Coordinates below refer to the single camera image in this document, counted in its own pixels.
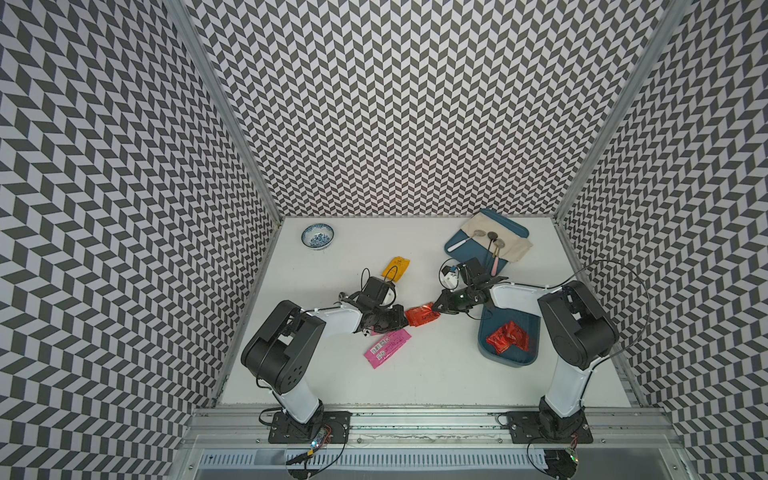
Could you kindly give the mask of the pink tea sachet labelled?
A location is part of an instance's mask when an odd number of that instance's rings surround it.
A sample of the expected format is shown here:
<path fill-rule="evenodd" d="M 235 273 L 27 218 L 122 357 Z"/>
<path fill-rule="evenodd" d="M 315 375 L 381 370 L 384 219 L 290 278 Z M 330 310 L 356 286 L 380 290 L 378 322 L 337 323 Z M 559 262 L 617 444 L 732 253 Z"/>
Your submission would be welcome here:
<path fill-rule="evenodd" d="M 411 338 L 411 334 L 404 329 L 385 334 L 378 338 L 374 345 L 364 353 L 364 358 L 373 369 L 377 369 L 397 353 Z"/>

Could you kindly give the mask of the red tea bag bottom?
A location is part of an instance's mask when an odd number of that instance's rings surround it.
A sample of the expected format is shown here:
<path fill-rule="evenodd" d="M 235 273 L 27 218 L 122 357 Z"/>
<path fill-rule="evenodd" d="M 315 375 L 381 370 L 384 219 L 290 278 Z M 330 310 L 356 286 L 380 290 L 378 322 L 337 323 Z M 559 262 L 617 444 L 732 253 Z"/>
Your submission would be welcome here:
<path fill-rule="evenodd" d="M 421 306 L 413 307 L 405 312 L 408 324 L 411 327 L 419 327 L 433 322 L 440 317 L 440 313 L 433 309 L 433 303 L 429 302 Z"/>

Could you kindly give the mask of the red tea bag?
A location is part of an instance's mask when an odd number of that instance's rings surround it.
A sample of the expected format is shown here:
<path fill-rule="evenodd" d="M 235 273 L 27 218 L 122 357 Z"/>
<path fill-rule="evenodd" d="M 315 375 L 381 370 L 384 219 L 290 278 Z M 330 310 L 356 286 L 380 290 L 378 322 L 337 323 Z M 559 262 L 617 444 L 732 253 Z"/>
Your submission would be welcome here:
<path fill-rule="evenodd" d="M 496 355 L 501 355 L 517 343 L 517 337 L 517 326 L 510 322 L 491 333 L 486 338 L 486 343 Z"/>
<path fill-rule="evenodd" d="M 440 317 L 440 313 L 433 309 L 433 303 L 429 302 L 421 306 L 413 307 L 405 312 L 408 324 L 411 327 L 419 327 L 433 322 Z"/>
<path fill-rule="evenodd" d="M 529 351 L 529 334 L 517 323 L 510 321 L 504 326 L 504 338 L 509 347 L 516 347 L 522 351 Z"/>

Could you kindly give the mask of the yellow tea bag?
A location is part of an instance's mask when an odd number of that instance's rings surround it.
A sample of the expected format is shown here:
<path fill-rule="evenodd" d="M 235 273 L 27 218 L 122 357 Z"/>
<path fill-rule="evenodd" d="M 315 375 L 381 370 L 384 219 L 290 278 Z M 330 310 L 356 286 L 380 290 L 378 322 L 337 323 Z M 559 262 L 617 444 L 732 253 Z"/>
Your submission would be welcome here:
<path fill-rule="evenodd" d="M 382 272 L 382 277 L 386 281 L 397 283 L 403 277 L 410 265 L 410 261 L 404 257 L 397 256 L 393 258 Z"/>

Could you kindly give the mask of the red tea bag top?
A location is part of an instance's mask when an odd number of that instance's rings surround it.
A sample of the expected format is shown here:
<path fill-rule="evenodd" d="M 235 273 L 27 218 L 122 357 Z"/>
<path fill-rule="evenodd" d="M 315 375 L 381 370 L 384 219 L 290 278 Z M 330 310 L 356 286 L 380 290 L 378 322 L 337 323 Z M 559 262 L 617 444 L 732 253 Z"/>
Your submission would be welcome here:
<path fill-rule="evenodd" d="M 486 338 L 486 343 L 496 355 L 501 355 L 517 343 L 517 337 L 517 326 L 510 322 L 491 333 Z"/>

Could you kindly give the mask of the teal storage box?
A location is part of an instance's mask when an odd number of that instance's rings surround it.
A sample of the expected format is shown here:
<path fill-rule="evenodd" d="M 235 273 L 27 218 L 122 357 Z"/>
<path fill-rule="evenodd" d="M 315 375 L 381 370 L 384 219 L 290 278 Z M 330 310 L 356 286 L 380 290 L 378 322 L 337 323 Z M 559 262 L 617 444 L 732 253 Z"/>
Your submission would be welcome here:
<path fill-rule="evenodd" d="M 505 353 L 496 355 L 486 343 L 486 338 L 499 327 L 513 321 L 522 327 L 530 337 L 529 351 L 522 351 L 514 346 Z M 486 358 L 510 367 L 526 367 L 535 362 L 538 356 L 541 318 L 537 315 L 514 309 L 501 309 L 491 304 L 483 307 L 479 324 L 477 343 Z"/>

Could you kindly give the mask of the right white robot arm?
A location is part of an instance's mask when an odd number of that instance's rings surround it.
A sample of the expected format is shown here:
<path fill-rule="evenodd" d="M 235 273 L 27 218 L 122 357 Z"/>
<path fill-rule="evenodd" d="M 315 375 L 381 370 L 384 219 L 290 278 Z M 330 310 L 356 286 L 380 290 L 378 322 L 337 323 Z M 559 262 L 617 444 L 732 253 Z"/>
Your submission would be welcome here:
<path fill-rule="evenodd" d="M 432 310 L 440 314 L 466 313 L 490 302 L 498 309 L 531 314 L 544 322 L 557 364 L 538 413 L 506 414 L 512 439 L 522 444 L 535 438 L 547 443 L 592 441 L 583 397 L 595 368 L 609 357 L 619 338 L 590 289 L 578 280 L 550 288 L 509 282 L 488 282 L 481 287 L 445 289 Z"/>

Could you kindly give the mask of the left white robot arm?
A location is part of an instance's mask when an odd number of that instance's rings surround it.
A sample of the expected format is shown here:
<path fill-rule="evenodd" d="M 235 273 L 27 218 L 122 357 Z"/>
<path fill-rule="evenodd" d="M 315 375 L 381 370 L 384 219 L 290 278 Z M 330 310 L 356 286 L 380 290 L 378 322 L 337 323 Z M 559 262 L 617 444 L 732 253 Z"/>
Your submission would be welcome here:
<path fill-rule="evenodd" d="M 315 421 L 322 402 L 304 380 L 321 341 L 357 333 L 388 334 L 408 325 L 400 304 L 367 308 L 354 301 L 304 309 L 283 300 L 268 315 L 241 353 L 241 364 L 272 392 L 300 425 Z"/>

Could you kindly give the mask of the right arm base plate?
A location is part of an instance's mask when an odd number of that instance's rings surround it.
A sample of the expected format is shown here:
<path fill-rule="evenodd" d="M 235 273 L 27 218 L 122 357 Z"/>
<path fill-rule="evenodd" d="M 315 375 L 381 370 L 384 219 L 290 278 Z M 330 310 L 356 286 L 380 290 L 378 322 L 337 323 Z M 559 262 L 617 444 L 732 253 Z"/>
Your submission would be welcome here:
<path fill-rule="evenodd" d="M 545 444 L 588 445 L 594 437 L 587 422 L 586 411 L 580 409 L 568 417 L 559 417 L 554 411 L 514 410 L 504 414 L 514 444 L 530 441 Z"/>

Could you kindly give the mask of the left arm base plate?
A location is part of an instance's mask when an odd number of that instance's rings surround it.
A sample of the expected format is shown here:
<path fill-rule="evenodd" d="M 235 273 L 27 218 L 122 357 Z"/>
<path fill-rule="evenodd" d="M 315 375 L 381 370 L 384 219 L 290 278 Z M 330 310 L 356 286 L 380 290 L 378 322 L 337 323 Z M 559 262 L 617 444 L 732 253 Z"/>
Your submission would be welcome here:
<path fill-rule="evenodd" d="M 309 445 L 320 431 L 330 430 L 330 444 L 348 441 L 352 413 L 350 411 L 317 412 L 307 423 L 299 423 L 288 413 L 278 411 L 269 427 L 269 444 Z"/>

